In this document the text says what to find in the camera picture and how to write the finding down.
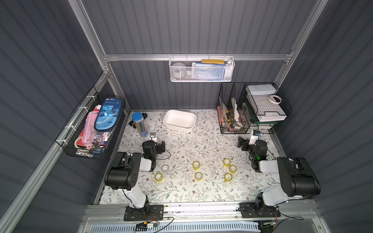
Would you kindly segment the clear transparent tape roll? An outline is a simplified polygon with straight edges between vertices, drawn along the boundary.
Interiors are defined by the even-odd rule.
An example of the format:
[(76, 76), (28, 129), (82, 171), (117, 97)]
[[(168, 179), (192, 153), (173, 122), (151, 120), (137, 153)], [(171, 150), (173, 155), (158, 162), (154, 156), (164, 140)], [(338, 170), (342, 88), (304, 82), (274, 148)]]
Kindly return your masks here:
[(170, 167), (168, 165), (163, 165), (162, 166), (162, 171), (163, 172), (167, 172), (167, 171), (169, 171), (169, 169), (170, 169)]

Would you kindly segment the white storage box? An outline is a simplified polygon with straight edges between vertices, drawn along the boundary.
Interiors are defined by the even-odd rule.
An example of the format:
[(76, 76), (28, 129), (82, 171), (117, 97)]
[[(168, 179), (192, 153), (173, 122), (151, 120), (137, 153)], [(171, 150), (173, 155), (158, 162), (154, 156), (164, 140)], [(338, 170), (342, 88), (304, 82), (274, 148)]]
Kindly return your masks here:
[(163, 118), (163, 124), (170, 130), (192, 132), (197, 116), (194, 113), (169, 110)]

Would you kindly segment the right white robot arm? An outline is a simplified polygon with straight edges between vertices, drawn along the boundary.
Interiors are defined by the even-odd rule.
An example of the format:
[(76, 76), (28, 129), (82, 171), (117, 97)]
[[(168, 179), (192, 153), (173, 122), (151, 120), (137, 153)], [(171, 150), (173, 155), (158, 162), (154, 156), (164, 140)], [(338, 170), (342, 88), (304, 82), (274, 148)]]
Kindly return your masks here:
[(238, 138), (237, 147), (249, 153), (252, 169), (258, 173), (276, 173), (280, 184), (260, 192), (255, 198), (254, 208), (275, 208), (292, 200), (304, 200), (317, 196), (321, 185), (305, 158), (279, 157), (268, 160), (268, 144), (259, 139), (259, 131), (254, 130), (250, 139)]

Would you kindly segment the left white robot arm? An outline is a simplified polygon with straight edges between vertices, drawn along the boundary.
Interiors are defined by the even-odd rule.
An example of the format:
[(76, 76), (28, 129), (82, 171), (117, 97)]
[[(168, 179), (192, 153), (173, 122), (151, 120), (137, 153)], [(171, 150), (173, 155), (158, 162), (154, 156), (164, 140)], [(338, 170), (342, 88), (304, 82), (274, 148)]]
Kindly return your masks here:
[(157, 134), (142, 144), (143, 153), (118, 152), (104, 175), (104, 184), (113, 190), (121, 190), (135, 210), (145, 211), (148, 197), (140, 190), (137, 181), (141, 172), (153, 172), (158, 156), (166, 151), (165, 142), (157, 142)]

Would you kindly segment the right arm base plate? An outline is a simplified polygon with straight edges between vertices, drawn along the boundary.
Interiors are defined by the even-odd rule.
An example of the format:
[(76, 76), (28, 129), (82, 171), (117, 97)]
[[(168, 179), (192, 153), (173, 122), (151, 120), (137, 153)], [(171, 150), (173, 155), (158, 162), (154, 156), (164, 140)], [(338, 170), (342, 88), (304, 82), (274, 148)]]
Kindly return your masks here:
[(239, 203), (238, 212), (243, 218), (261, 218), (261, 217), (280, 217), (281, 214), (277, 208), (273, 206), (260, 206), (255, 202)]

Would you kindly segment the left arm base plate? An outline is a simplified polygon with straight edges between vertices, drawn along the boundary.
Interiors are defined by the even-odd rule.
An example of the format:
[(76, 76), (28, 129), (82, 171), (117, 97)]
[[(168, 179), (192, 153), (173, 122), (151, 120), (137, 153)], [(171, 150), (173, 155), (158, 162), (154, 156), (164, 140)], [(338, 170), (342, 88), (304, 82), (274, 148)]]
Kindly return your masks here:
[(123, 220), (130, 221), (160, 221), (163, 219), (164, 206), (163, 205), (150, 205), (140, 209), (131, 208), (127, 206)]

